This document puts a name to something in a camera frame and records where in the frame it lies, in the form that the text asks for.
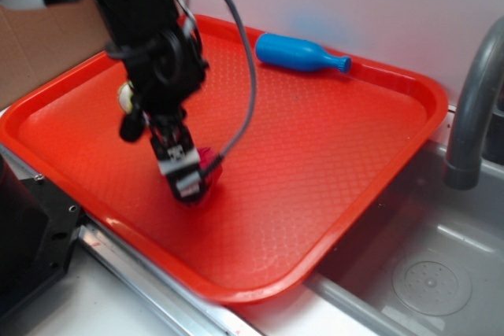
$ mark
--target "red tray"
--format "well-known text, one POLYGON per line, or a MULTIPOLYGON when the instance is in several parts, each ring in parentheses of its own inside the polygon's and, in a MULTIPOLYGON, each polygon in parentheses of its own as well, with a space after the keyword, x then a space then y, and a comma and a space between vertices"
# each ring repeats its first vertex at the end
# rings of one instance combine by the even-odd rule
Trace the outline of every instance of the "red tray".
MULTIPOLYGON (((248 71, 233 24, 198 25, 211 68, 187 124, 197 146, 219 150, 245 116, 248 71)), ((253 44, 261 34, 248 33, 253 44)), ((183 209, 148 136, 118 137, 124 81, 122 64, 99 54, 13 105, 0 140, 160 268, 226 304, 302 281, 447 112, 432 80, 359 57, 345 76, 258 63, 249 131, 209 202, 183 209)))

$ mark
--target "white wall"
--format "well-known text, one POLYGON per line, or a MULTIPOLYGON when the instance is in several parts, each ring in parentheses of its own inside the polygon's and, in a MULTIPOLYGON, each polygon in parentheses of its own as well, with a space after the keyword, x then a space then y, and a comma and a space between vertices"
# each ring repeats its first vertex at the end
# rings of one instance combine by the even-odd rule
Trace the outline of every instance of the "white wall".
MULTIPOLYGON (((235 0, 245 24, 311 39, 422 73, 456 104, 504 0, 235 0)), ((191 0, 195 13, 230 20, 221 0, 191 0)))

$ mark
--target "cardboard box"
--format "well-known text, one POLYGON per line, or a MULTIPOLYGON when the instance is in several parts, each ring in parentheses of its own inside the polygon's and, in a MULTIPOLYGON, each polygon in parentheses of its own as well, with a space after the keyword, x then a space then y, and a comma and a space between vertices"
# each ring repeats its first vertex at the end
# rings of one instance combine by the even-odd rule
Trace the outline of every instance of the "cardboard box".
POLYGON ((12 11, 0 6, 0 109, 103 49, 94 0, 12 11))

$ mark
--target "tray rim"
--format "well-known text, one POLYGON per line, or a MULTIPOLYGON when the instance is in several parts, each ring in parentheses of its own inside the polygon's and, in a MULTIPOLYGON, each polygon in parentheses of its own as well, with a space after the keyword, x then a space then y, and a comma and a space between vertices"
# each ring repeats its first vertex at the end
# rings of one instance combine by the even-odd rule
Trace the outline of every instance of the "tray rim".
MULTIPOLYGON (((239 42, 234 24, 207 16, 197 16, 197 18, 198 26, 202 34, 214 35, 223 39, 239 42)), ((254 45, 255 41, 262 33, 263 31, 248 28, 247 34, 250 43, 254 45)), ((338 50, 327 50, 333 54, 341 54, 338 50)), ((339 218, 339 227, 336 227, 335 224, 331 225, 320 237, 319 241, 312 246, 306 255, 284 276, 279 277, 274 282, 259 287, 243 288, 242 290, 222 287, 209 281, 208 278, 201 276, 169 251, 157 246, 139 232, 131 230, 127 225, 115 223, 113 228, 110 224, 105 224, 105 226, 129 245, 131 245, 131 240, 134 240, 135 246, 132 248, 138 250, 157 266, 160 266, 159 263, 157 263, 159 261, 169 263, 170 269, 168 273, 173 275, 184 285, 190 287, 203 297, 222 304, 231 305, 261 301, 300 283, 311 272, 317 262, 323 258, 326 252, 338 242, 351 224, 362 215, 381 190, 392 181, 402 167, 406 165, 411 157, 413 157, 424 145, 430 134, 444 120, 448 111, 447 96, 440 85, 433 79, 401 68, 395 68, 365 58, 352 56, 351 54, 347 55, 352 57, 353 60, 353 68, 350 70, 349 74, 353 79, 366 81, 362 79, 362 77, 365 76, 367 72, 373 71, 374 74, 383 75, 384 77, 396 76, 411 81, 411 83, 414 84, 413 92, 408 88, 397 90, 385 87, 384 85, 381 85, 381 87, 416 98, 425 108, 427 120, 422 128, 411 137, 406 148, 400 150, 398 154, 396 154, 385 169, 370 183, 369 187, 346 209, 342 217, 339 218), (379 188, 381 189, 378 191, 369 189, 370 187, 377 186, 378 182, 380 183, 379 188)), ((30 94, 27 94, 11 105, 6 110, 5 114, 0 117, 0 142, 22 160, 30 164, 34 169, 52 179, 69 195, 80 197, 80 193, 83 191, 73 184, 71 179, 61 175, 57 169, 52 168, 42 158, 38 157, 26 147, 22 141, 18 140, 16 138, 16 130, 28 116, 37 110, 48 105, 54 99, 59 98, 71 89, 78 87, 86 78, 89 79, 99 72, 117 64, 120 64, 120 62, 111 61, 104 52, 101 52, 51 80, 47 84, 42 85, 30 94)), ((104 204, 96 199, 92 199, 88 200, 88 203, 82 205, 91 208, 91 206, 97 205, 103 207, 104 204)), ((166 271, 166 268, 162 266, 160 266, 160 268, 166 271)))

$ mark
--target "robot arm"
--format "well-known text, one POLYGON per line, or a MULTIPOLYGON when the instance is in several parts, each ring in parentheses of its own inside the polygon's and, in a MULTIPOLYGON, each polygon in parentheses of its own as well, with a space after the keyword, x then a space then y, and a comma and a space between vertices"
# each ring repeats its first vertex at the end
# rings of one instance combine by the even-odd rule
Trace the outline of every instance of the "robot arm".
MULTIPOLYGON (((45 5, 68 1, 72 0, 37 0, 45 5)), ((131 108, 120 126, 121 138, 134 142, 148 127, 161 174, 174 197, 189 205, 199 203, 220 174, 221 159, 208 149, 196 149, 183 124, 182 103, 200 89, 208 68, 194 19, 188 17, 181 26, 174 0, 96 2, 112 39, 106 52, 124 63, 132 94, 131 108), (205 161, 212 161, 214 177, 200 176, 191 179, 190 185, 180 185, 206 168, 205 161)), ((8 6, 7 0, 0 4, 8 6)))

